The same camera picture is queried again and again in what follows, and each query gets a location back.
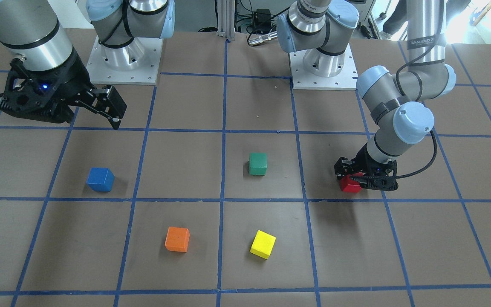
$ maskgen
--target yellow block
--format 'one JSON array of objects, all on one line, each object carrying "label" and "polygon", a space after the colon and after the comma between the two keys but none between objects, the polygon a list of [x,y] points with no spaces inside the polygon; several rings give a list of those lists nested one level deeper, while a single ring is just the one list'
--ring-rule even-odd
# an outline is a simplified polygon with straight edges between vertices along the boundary
[{"label": "yellow block", "polygon": [[268,259],[270,253],[272,253],[272,248],[276,242],[276,237],[269,235],[266,232],[257,231],[255,235],[255,240],[253,240],[253,245],[251,246],[251,253],[257,255],[261,258]]}]

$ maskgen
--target bolt hole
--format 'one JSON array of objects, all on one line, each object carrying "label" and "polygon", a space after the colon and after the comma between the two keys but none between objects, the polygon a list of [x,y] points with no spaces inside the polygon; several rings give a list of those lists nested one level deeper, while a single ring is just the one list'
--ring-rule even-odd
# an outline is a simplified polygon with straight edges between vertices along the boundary
[{"label": "bolt hole", "polygon": [[19,105],[25,105],[26,103],[28,103],[28,101],[29,97],[26,95],[20,95],[18,99],[16,99],[16,103],[18,103]]}]

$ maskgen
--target orange block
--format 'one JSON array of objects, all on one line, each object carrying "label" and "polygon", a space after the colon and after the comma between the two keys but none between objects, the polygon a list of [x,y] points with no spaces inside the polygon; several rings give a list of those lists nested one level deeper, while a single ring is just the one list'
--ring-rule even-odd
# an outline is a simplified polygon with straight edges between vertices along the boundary
[{"label": "orange block", "polygon": [[169,227],[164,246],[172,252],[187,252],[190,236],[189,229]]}]

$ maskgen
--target cube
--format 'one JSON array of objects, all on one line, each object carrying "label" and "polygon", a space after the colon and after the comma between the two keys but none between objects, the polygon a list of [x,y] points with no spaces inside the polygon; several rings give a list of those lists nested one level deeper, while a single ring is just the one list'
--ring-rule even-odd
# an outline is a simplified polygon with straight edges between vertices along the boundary
[{"label": "cube", "polygon": [[164,246],[172,252],[187,252],[189,248],[189,229],[169,227]]},{"label": "cube", "polygon": [[266,153],[252,152],[249,154],[249,175],[266,175],[268,166]]},{"label": "cube", "polygon": [[86,184],[97,192],[109,192],[113,187],[115,176],[108,168],[93,167],[90,169]]},{"label": "cube", "polygon": [[257,235],[255,235],[253,245],[251,245],[251,249],[249,251],[261,258],[268,259],[272,253],[272,248],[274,247],[275,242],[276,237],[273,235],[269,235],[266,232],[257,231]]},{"label": "cube", "polygon": [[[351,176],[363,176],[363,173],[355,173]],[[345,175],[341,179],[341,190],[342,192],[349,192],[349,193],[359,193],[361,192],[361,185],[355,181],[349,178],[350,175]]]}]

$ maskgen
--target person's leg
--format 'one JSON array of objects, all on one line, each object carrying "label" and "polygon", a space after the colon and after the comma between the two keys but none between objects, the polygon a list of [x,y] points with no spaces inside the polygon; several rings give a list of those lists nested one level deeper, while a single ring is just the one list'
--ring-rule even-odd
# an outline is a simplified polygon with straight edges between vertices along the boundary
[{"label": "person's leg", "polygon": [[471,0],[448,0],[446,2],[446,25],[469,5]]},{"label": "person's leg", "polygon": [[401,29],[405,21],[407,21],[407,0],[399,0],[395,11],[384,23],[383,31],[393,35]]}]

